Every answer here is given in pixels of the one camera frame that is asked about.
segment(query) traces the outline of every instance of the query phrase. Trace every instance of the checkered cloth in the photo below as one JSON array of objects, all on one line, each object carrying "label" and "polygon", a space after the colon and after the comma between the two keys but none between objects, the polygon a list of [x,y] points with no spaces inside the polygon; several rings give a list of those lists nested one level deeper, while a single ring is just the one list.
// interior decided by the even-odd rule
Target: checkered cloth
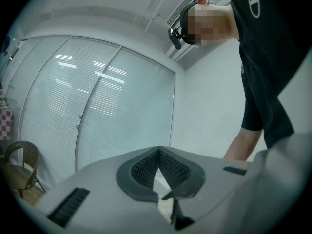
[{"label": "checkered cloth", "polygon": [[0,140],[11,138],[12,111],[0,108]]}]

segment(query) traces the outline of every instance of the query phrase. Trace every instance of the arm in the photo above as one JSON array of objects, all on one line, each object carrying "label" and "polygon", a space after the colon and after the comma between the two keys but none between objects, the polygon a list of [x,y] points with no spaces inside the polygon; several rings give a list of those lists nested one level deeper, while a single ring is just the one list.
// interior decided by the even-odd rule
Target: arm
[{"label": "arm", "polygon": [[227,150],[224,159],[247,160],[257,145],[261,134],[262,130],[251,131],[241,128],[238,135],[235,137]]}]

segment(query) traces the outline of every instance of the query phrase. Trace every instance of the chair seat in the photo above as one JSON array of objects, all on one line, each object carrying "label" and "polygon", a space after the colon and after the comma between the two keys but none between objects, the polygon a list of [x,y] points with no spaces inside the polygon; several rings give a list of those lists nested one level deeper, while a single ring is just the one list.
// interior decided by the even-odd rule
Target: chair seat
[{"label": "chair seat", "polygon": [[29,189],[30,187],[33,187],[36,182],[36,177],[34,177],[27,186],[31,171],[22,166],[8,165],[4,166],[2,171],[9,187],[17,190]]}]

